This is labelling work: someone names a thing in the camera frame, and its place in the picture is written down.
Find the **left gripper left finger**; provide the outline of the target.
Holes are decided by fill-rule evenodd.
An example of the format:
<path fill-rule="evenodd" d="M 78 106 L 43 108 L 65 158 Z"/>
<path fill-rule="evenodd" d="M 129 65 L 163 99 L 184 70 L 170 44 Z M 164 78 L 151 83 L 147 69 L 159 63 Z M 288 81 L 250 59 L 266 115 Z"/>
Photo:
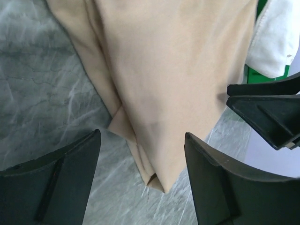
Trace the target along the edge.
<path fill-rule="evenodd" d="M 98 129 L 0 172 L 2 225 L 81 225 L 98 163 Z"/>

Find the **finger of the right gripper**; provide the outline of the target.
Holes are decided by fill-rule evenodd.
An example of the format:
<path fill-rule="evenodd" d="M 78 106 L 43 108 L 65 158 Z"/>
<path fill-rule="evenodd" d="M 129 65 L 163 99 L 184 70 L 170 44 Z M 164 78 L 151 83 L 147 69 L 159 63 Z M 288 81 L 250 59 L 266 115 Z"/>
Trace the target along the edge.
<path fill-rule="evenodd" d="M 233 96 L 227 106 L 273 149 L 300 145 L 300 96 Z"/>
<path fill-rule="evenodd" d="M 275 96 L 295 95 L 300 91 L 300 73 L 278 81 L 231 84 L 227 87 L 229 96 Z"/>

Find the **beige t shirt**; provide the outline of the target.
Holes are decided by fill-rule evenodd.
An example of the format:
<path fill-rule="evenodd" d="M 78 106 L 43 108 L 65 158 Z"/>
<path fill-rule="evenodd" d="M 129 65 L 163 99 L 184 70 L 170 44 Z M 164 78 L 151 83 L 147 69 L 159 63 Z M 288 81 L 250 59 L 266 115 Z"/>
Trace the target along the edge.
<path fill-rule="evenodd" d="M 167 193 L 241 81 L 255 0 L 50 0 L 144 183 Z"/>

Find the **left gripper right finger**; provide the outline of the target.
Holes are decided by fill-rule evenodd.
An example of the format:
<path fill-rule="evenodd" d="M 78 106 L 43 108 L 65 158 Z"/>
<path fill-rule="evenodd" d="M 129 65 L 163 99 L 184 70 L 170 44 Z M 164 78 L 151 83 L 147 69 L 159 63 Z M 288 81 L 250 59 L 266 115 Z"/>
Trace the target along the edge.
<path fill-rule="evenodd" d="M 266 172 L 185 134 L 187 171 L 200 225 L 297 225 L 300 180 Z"/>

